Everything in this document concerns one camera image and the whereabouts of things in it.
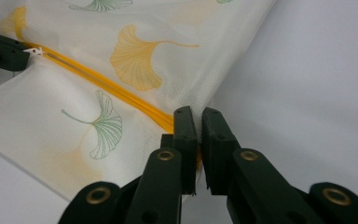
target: metal rivet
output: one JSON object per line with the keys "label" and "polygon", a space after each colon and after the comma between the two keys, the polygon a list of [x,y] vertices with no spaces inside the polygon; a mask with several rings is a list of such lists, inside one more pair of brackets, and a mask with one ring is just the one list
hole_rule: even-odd
{"label": "metal rivet", "polygon": [[324,197],[332,203],[343,206],[351,204],[351,198],[340,189],[327,188],[324,189],[322,193],[324,194]]}
{"label": "metal rivet", "polygon": [[90,204],[103,203],[110,197],[110,189],[107,187],[98,187],[87,194],[86,200]]}
{"label": "metal rivet", "polygon": [[160,151],[157,158],[161,161],[170,161],[175,155],[170,151]]}
{"label": "metal rivet", "polygon": [[258,159],[257,154],[252,151],[243,151],[241,153],[241,157],[247,161],[256,161]]}

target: white fabric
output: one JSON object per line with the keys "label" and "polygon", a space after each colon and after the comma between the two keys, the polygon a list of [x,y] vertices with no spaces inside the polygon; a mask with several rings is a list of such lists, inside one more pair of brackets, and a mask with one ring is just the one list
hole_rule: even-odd
{"label": "white fabric", "polygon": [[[57,50],[167,113],[191,105],[199,121],[273,2],[17,0],[0,2],[0,34]],[[104,106],[111,141],[95,123]],[[66,198],[96,180],[133,180],[162,133],[46,58],[0,86],[0,152]]]}

